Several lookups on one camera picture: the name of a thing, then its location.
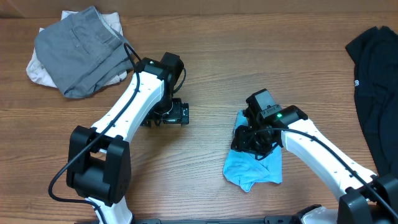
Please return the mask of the light blue printed t-shirt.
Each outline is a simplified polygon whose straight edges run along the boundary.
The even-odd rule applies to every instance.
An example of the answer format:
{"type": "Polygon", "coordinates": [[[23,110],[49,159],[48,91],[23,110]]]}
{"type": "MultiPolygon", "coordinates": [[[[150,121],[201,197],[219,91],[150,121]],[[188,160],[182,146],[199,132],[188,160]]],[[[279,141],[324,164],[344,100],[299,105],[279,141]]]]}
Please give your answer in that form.
{"type": "Polygon", "coordinates": [[[282,183],[282,148],[277,146],[263,160],[254,154],[229,150],[224,162],[223,175],[229,182],[249,192],[255,183],[282,183]]]}

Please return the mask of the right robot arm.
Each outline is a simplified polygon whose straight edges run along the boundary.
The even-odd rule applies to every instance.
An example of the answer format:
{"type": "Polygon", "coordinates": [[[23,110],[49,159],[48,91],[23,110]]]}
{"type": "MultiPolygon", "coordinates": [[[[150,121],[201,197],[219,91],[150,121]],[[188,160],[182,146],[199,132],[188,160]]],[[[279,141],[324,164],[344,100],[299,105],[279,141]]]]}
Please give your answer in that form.
{"type": "Polygon", "coordinates": [[[323,181],[338,201],[337,209],[311,205],[288,217],[265,218],[265,223],[397,223],[397,179],[378,176],[338,149],[313,121],[292,105],[278,105],[268,90],[253,93],[243,111],[247,126],[239,126],[231,148],[258,158],[277,146],[296,155],[323,181]]]}

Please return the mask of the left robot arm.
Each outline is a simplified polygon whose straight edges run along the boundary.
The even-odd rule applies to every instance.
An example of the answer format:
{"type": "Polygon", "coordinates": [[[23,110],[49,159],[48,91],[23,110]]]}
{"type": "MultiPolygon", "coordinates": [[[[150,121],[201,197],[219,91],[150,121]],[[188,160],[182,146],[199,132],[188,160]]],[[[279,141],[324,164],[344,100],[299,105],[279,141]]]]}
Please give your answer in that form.
{"type": "Polygon", "coordinates": [[[115,105],[90,128],[77,126],[70,136],[67,185],[90,203],[98,223],[132,223],[125,194],[131,181],[129,145],[139,126],[189,123],[188,103],[173,95],[186,74],[178,55],[161,61],[143,58],[115,105]]]}

